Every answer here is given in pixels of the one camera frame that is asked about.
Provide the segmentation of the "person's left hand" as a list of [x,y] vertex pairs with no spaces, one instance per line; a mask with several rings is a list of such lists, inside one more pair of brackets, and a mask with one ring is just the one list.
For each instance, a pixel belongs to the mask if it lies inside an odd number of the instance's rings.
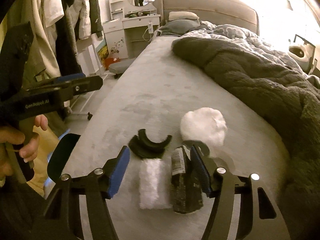
[[23,145],[19,150],[19,155],[25,162],[36,159],[40,142],[39,134],[34,132],[26,145],[24,141],[25,135],[21,131],[9,126],[1,127],[1,181],[14,174],[7,150],[5,149],[5,143]]

